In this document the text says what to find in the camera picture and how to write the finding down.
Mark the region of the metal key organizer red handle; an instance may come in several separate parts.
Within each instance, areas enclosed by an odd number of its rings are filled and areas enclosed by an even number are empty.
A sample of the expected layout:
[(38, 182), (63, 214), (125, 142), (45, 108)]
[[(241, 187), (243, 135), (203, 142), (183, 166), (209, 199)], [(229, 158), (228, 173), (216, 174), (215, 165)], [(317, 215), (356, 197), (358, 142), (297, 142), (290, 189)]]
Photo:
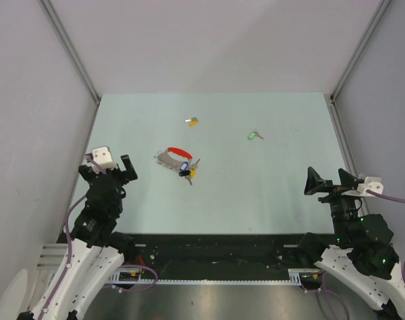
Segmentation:
[(176, 172), (180, 172), (179, 167), (184, 161), (187, 161), (189, 166), (193, 162), (193, 156), (187, 151), (178, 147), (168, 147), (165, 151), (159, 152), (155, 158), (157, 164)]

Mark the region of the key with green tag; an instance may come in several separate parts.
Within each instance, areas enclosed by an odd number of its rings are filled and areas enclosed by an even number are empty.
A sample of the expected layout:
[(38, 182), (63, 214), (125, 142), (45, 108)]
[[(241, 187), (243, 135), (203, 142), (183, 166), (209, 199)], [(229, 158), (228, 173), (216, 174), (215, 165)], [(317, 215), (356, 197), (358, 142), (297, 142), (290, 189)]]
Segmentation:
[(252, 141), (255, 138), (260, 138), (262, 140), (264, 140), (264, 138), (260, 135), (259, 131), (254, 129), (248, 136), (247, 136), (247, 140), (248, 141)]

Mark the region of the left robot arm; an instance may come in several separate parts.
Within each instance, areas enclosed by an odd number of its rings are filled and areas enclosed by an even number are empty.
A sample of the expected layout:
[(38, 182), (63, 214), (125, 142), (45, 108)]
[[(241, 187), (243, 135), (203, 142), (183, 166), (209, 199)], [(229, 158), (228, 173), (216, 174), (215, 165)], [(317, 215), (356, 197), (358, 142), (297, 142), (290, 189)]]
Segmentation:
[(83, 319), (111, 274), (136, 258), (134, 238), (117, 232), (123, 211), (125, 185), (137, 179), (128, 155), (122, 155), (124, 169), (98, 148), (87, 156), (79, 174), (89, 189), (79, 199), (84, 208), (73, 228), (65, 228), (67, 251), (47, 290), (19, 319)]

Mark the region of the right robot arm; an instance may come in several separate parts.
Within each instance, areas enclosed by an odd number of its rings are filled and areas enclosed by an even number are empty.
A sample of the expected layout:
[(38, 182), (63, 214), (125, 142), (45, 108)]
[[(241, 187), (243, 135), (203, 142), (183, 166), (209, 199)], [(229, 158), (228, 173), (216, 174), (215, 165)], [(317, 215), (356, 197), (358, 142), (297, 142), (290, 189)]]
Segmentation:
[(340, 184), (308, 168), (305, 195), (323, 193), (330, 206), (335, 243), (306, 233), (298, 243), (296, 259), (303, 267), (321, 269), (353, 290), (378, 319), (405, 319), (405, 260), (392, 245), (394, 236), (380, 214), (360, 215), (357, 203), (364, 197), (387, 198), (379, 177), (355, 177), (338, 171)]

